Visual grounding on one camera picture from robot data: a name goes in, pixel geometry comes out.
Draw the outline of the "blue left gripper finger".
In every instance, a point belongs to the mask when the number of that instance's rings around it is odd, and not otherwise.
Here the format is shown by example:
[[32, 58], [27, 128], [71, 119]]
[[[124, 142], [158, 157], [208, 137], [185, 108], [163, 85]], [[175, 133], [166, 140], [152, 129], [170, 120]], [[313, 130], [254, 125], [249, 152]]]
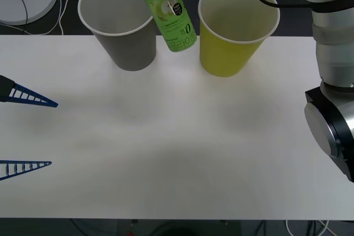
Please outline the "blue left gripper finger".
[[1, 181], [51, 165], [51, 161], [1, 160]]
[[1, 75], [1, 102], [12, 102], [56, 108], [58, 104]]

